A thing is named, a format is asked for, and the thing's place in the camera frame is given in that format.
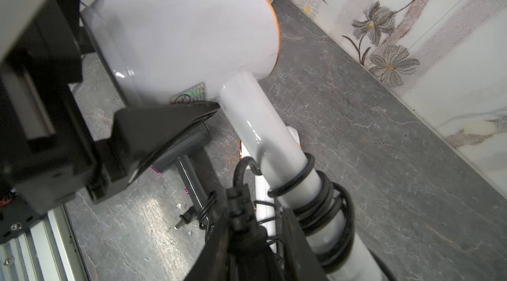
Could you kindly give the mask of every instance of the gray marble floor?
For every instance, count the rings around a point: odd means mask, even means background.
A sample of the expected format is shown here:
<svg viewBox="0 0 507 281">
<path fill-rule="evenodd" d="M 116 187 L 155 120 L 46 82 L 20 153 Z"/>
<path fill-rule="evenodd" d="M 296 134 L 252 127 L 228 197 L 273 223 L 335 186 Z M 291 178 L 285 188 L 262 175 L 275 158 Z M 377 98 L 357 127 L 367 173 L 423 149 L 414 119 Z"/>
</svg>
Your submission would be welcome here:
<svg viewBox="0 0 507 281">
<path fill-rule="evenodd" d="M 260 84 L 351 192 L 364 243 L 399 280 L 506 280 L 507 201 L 289 0 L 273 6 L 282 48 Z M 108 137 L 123 104 L 96 55 L 84 76 L 76 99 L 93 137 Z M 222 113 L 207 125 L 213 140 L 195 157 L 205 189 L 229 187 L 238 138 Z M 172 229 L 191 204 L 184 189 L 172 168 L 99 205 L 81 190 L 67 210 L 90 278 L 182 280 L 204 238 L 195 223 Z"/>
</svg>

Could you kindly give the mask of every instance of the white hair dryer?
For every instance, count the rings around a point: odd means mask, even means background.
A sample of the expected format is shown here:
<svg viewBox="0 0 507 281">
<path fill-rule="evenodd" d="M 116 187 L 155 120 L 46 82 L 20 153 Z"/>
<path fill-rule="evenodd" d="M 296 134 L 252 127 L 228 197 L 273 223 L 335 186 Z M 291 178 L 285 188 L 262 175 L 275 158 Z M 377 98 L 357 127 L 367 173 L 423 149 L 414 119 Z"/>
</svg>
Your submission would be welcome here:
<svg viewBox="0 0 507 281">
<path fill-rule="evenodd" d="M 257 80 L 280 52 L 278 22 L 269 0 L 96 0 L 83 23 L 127 105 L 216 101 L 259 164 L 271 188 L 290 182 L 308 159 Z M 278 199 L 300 208 L 319 194 L 315 170 Z M 340 211 L 307 236 L 316 254 L 333 247 L 345 227 Z M 381 279 L 356 235 L 336 280 Z"/>
</svg>

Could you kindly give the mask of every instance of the screw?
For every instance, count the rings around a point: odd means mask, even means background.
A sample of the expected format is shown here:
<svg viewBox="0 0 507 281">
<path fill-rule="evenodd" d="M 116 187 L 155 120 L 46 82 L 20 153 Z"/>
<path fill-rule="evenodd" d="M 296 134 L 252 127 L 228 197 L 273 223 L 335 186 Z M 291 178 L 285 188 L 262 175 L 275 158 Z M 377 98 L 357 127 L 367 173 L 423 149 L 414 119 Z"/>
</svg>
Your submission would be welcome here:
<svg viewBox="0 0 507 281">
<path fill-rule="evenodd" d="M 11 263 L 13 263 L 13 262 L 14 262 L 14 258 L 9 257 L 9 258 L 7 258 L 7 259 L 5 259 L 5 260 L 3 261 L 3 265 L 4 265 L 4 266 L 8 266 L 8 265 L 10 265 L 10 264 L 11 264 Z"/>
<path fill-rule="evenodd" d="M 20 230 L 21 228 L 23 228 L 23 225 L 20 222 L 17 222 L 17 223 L 14 223 L 11 225 L 12 231 Z"/>
</svg>

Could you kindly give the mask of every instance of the flower pattern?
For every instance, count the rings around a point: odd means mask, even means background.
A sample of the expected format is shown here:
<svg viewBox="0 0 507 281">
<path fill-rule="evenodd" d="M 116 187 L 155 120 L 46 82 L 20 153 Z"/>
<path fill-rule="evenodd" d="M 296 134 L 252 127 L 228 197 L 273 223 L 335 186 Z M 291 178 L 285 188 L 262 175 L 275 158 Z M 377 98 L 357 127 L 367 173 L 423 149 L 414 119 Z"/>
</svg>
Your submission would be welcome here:
<svg viewBox="0 0 507 281">
<path fill-rule="evenodd" d="M 352 21 L 352 26 L 355 28 L 354 36 L 358 40 L 368 34 L 371 42 L 377 46 L 380 43 L 382 32 L 389 35 L 395 30 L 396 13 L 388 7 L 380 7 L 378 1 L 365 10 L 364 14 L 366 21 L 359 21 L 357 19 Z"/>
<path fill-rule="evenodd" d="M 311 19 L 314 19 L 318 14 L 318 8 L 316 7 L 314 0 L 302 0 L 300 7 Z"/>
<path fill-rule="evenodd" d="M 403 80 L 400 73 L 413 74 L 415 66 L 419 65 L 418 59 L 408 56 L 409 51 L 405 47 L 387 46 L 383 56 L 376 54 L 370 56 L 370 60 L 376 65 L 370 69 L 370 72 L 389 87 L 402 86 Z"/>
</svg>

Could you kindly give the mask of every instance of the cable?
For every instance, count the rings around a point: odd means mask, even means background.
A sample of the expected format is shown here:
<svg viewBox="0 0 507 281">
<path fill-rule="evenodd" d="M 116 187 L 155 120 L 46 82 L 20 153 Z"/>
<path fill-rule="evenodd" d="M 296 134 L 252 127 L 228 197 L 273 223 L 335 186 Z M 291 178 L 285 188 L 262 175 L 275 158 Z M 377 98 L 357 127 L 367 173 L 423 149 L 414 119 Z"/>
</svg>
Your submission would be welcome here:
<svg viewBox="0 0 507 281">
<path fill-rule="evenodd" d="M 209 193 L 208 199 L 206 200 L 204 206 L 199 210 L 199 213 L 197 213 L 199 228 L 206 230 L 206 233 L 204 234 L 205 242 L 208 241 L 209 233 L 212 231 L 214 226 L 212 212 L 216 203 L 217 203 L 217 192 L 213 190 Z M 206 217 L 208 218 L 208 222 L 205 226 L 202 222 L 206 219 Z"/>
<path fill-rule="evenodd" d="M 305 153 L 305 155 L 308 159 L 308 162 L 303 170 L 301 170 L 301 172 L 288 183 L 282 185 L 277 189 L 269 190 L 269 197 L 274 198 L 286 194 L 290 190 L 294 189 L 297 185 L 301 184 L 301 182 L 308 176 L 308 174 L 313 170 L 315 159 L 309 153 Z M 243 184 L 244 172 L 248 166 L 250 166 L 255 175 L 261 175 L 259 166 L 255 160 L 252 157 L 244 157 L 239 161 L 236 169 L 234 170 L 233 186 L 239 186 Z M 354 205 L 352 203 L 351 195 L 343 186 L 336 182 L 331 182 L 331 180 L 324 172 L 319 170 L 316 172 L 319 175 L 322 183 L 319 194 L 307 205 L 294 209 L 294 214 L 296 215 L 298 222 L 303 228 L 304 234 L 306 236 L 309 236 L 317 233 L 320 231 L 320 229 L 325 227 L 340 211 L 343 212 L 343 216 L 345 218 L 345 226 L 338 241 L 329 251 L 317 255 L 317 259 L 324 271 L 326 273 L 331 273 L 333 271 L 337 271 L 346 262 L 348 256 L 352 251 L 355 235 Z M 276 210 L 276 205 L 274 203 L 259 200 L 255 200 L 253 202 L 274 207 Z M 270 217 L 258 221 L 257 223 L 263 224 L 265 222 L 275 220 L 276 218 L 277 216 Z M 268 240 L 268 245 L 272 245 L 274 243 L 281 242 L 281 236 L 270 236 L 268 237 Z M 371 251 L 370 253 L 388 280 L 396 281 L 396 278 L 392 274 L 391 270 L 387 267 L 387 265 L 376 254 Z"/>
<path fill-rule="evenodd" d="M 252 157 L 244 157 L 239 160 L 236 165 L 236 169 L 234 169 L 234 176 L 232 177 L 232 186 L 239 186 L 243 184 L 243 177 L 245 174 L 245 170 L 247 167 L 250 167 L 253 174 L 256 176 L 261 176 L 261 169 L 257 162 Z"/>
<path fill-rule="evenodd" d="M 261 176 L 262 175 L 261 169 L 259 168 L 259 165 L 257 164 L 257 162 L 255 161 L 254 158 L 252 158 L 250 156 L 241 158 L 241 160 L 239 160 L 238 164 L 236 165 L 236 169 L 234 169 L 234 175 L 233 175 L 233 178 L 232 178 L 232 185 L 234 187 L 237 187 L 237 186 L 240 186 L 240 185 L 243 184 L 244 174 L 245 174 L 245 171 L 246 171 L 247 167 L 250 167 L 250 169 L 251 169 L 251 171 L 253 172 L 254 175 L 256 175 L 256 176 Z M 277 210 L 277 206 L 276 206 L 275 203 L 266 202 L 266 201 L 260 201 L 260 200 L 254 200 L 253 203 L 254 204 L 261 204 L 261 205 L 270 206 L 270 207 L 272 207 L 272 208 L 275 209 L 275 212 Z M 268 217 L 268 218 L 265 218 L 263 220 L 257 221 L 257 224 L 261 225 L 263 223 L 274 221 L 277 218 L 278 218 L 278 216 Z M 268 242 L 269 246 L 272 245 L 272 244 L 274 244 L 274 243 L 278 243 L 278 242 L 281 243 L 281 236 L 280 235 L 268 236 L 267 239 L 269 240 L 269 242 Z M 281 247 L 276 247 L 275 255 L 280 258 L 279 263 L 280 263 L 280 265 L 282 265 L 281 256 L 278 253 L 279 248 L 281 248 Z"/>
<path fill-rule="evenodd" d="M 389 281 L 396 281 L 395 275 L 392 274 L 391 269 L 380 259 L 373 251 L 369 250 L 372 254 L 373 259 L 375 259 L 375 262 L 379 266 L 380 270 L 385 274 L 387 279 Z"/>
<path fill-rule="evenodd" d="M 279 254 L 274 253 L 274 255 L 275 255 L 276 260 L 278 260 L 278 264 L 280 266 L 283 266 L 283 258 Z"/>
</svg>

